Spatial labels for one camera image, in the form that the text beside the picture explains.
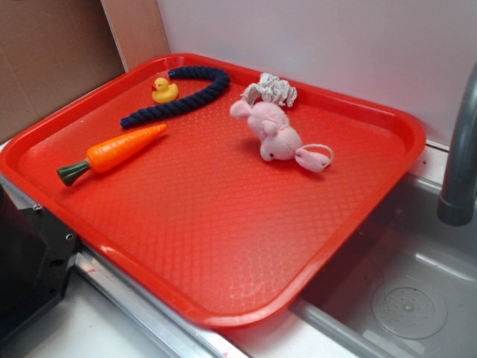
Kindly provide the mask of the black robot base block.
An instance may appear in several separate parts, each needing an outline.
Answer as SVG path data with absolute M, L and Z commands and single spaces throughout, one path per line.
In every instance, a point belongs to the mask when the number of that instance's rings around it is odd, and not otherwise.
M 1 189 L 1 343 L 63 300 L 78 235 L 46 208 Z

